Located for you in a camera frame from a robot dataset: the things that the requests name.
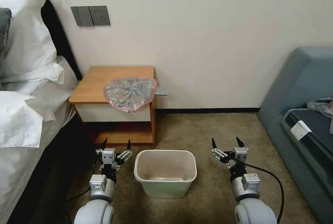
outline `wooden nightstand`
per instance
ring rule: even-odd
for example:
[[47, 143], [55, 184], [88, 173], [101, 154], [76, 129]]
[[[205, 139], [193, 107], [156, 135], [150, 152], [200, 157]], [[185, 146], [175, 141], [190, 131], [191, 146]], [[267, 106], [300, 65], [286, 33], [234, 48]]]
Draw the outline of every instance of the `wooden nightstand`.
[[124, 146], [128, 139], [134, 146], [155, 147], [155, 98], [129, 113], [112, 107], [104, 98], [104, 87], [110, 81], [130, 76], [154, 78], [154, 67], [91, 67], [69, 98], [97, 146], [107, 138], [107, 147]]

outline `pink plastic bag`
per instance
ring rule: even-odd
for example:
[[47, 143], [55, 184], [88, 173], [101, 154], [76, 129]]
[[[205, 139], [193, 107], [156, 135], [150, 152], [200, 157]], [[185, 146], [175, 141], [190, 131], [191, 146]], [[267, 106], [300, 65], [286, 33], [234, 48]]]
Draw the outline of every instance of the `pink plastic bag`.
[[157, 81], [146, 77], [126, 77], [111, 81], [104, 88], [104, 97], [113, 107], [131, 112], [149, 104], [155, 95]]

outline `trash bag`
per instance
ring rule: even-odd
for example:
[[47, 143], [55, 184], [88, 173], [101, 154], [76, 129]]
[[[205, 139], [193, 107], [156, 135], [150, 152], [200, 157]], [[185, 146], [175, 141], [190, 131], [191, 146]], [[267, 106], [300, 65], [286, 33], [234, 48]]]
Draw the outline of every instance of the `trash bag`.
[[330, 134], [333, 134], [333, 96], [319, 98], [313, 102], [308, 102], [307, 108], [318, 111], [328, 118], [331, 118]]
[[131, 112], [149, 104], [155, 95], [157, 81], [147, 77], [126, 77], [111, 81], [104, 97], [113, 107]]

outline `wastebasket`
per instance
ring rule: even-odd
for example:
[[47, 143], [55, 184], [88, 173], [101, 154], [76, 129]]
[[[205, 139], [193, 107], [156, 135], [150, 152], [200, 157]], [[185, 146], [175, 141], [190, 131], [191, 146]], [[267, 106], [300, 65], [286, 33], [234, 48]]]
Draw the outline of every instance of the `wastebasket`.
[[135, 159], [134, 176], [148, 197], [182, 198], [197, 176], [197, 167], [186, 150], [143, 150]]

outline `white drawer front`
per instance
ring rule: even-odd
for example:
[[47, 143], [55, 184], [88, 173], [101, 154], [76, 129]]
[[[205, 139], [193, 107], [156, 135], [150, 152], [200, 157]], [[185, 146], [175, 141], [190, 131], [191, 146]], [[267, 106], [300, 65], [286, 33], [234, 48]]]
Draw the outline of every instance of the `white drawer front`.
[[150, 121], [150, 108], [142, 108], [124, 112], [112, 107], [110, 104], [75, 104], [77, 111], [84, 122], [148, 122]]

